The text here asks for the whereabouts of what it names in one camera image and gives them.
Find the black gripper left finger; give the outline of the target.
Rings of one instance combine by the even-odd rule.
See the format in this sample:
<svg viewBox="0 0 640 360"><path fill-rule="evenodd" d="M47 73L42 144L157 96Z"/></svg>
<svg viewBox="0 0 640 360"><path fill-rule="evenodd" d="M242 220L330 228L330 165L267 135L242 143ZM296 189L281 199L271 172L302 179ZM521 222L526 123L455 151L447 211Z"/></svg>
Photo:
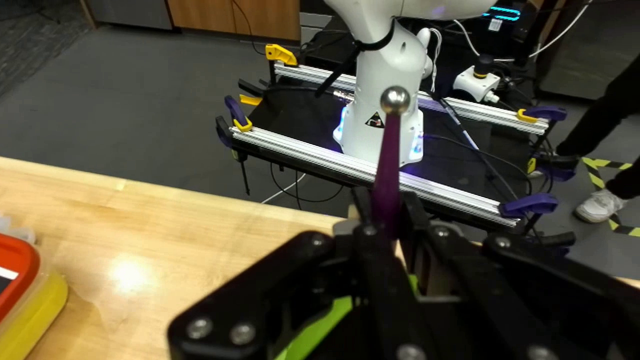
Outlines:
<svg viewBox="0 0 640 360"><path fill-rule="evenodd" d="M300 232L183 310L169 327L170 360L275 360L300 323L320 310L312 295L320 283L393 268L403 271L403 262L370 225L343 234ZM414 360L414 341L397 360Z"/></svg>

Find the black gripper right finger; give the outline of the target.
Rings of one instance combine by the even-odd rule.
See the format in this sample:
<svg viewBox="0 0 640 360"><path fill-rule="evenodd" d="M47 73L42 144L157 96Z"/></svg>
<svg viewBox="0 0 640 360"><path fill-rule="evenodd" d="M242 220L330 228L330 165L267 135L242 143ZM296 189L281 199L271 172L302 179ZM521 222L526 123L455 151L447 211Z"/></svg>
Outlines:
<svg viewBox="0 0 640 360"><path fill-rule="evenodd" d="M511 232L475 244L416 200L400 231L419 292L452 301L489 360L640 360L636 286Z"/></svg>

